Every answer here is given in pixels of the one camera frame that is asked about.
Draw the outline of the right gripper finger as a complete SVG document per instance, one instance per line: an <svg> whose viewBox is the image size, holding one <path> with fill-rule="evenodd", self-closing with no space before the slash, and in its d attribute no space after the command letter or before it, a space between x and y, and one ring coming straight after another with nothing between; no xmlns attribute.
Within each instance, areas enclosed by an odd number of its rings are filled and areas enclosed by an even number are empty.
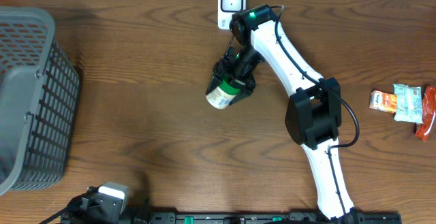
<svg viewBox="0 0 436 224"><path fill-rule="evenodd" d="M233 98L233 100L230 102L230 105L233 105L239 102L240 100L251 96L255 88L256 88L255 78L254 76L249 76L246 79L246 85L240 90L239 94L235 96L235 98Z"/></svg>
<svg viewBox="0 0 436 224"><path fill-rule="evenodd" d="M208 83L205 92L206 95L214 91L223 82L224 74L225 74L225 69L223 67L222 62L216 62L215 65L213 66L211 79Z"/></svg>

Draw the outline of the green lid jar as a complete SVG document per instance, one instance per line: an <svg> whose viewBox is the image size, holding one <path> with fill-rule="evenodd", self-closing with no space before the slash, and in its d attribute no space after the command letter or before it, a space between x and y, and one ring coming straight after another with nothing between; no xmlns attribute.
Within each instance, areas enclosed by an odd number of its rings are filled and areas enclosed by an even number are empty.
<svg viewBox="0 0 436 224"><path fill-rule="evenodd" d="M223 110L239 94L241 85L233 77L224 74L223 82L211 93L206 95L206 100L212 107Z"/></svg>

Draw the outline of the small orange sachet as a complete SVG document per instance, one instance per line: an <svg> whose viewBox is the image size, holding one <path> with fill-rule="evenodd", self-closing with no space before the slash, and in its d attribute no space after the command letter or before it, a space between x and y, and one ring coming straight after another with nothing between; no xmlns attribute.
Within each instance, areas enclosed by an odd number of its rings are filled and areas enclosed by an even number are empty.
<svg viewBox="0 0 436 224"><path fill-rule="evenodd" d="M397 101L398 98L395 94L375 90L370 95L369 107L382 112L395 113Z"/></svg>

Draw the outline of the orange snack bar wrapper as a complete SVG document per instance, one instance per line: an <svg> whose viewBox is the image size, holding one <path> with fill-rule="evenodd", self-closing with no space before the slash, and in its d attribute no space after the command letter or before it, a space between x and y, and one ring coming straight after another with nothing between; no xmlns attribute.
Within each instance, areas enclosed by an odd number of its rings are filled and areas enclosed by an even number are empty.
<svg viewBox="0 0 436 224"><path fill-rule="evenodd" d="M427 141L435 122L435 87L427 86L422 99L422 123L417 124L415 136Z"/></svg>

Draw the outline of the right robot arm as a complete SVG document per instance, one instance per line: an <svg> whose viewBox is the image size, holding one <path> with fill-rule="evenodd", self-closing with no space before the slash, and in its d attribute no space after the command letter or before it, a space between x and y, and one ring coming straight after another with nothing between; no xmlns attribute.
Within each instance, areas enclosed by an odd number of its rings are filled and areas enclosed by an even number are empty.
<svg viewBox="0 0 436 224"><path fill-rule="evenodd" d="M223 110L248 98L256 87L253 70L268 63L288 96L285 126L291 139L304 150L315 186L321 219L328 223L357 223L354 203L347 193L339 161L341 110L352 109L341 97L335 78L325 79L300 55L287 38L274 7L259 5L235 12L229 23L232 40L215 63L206 100Z"/></svg>

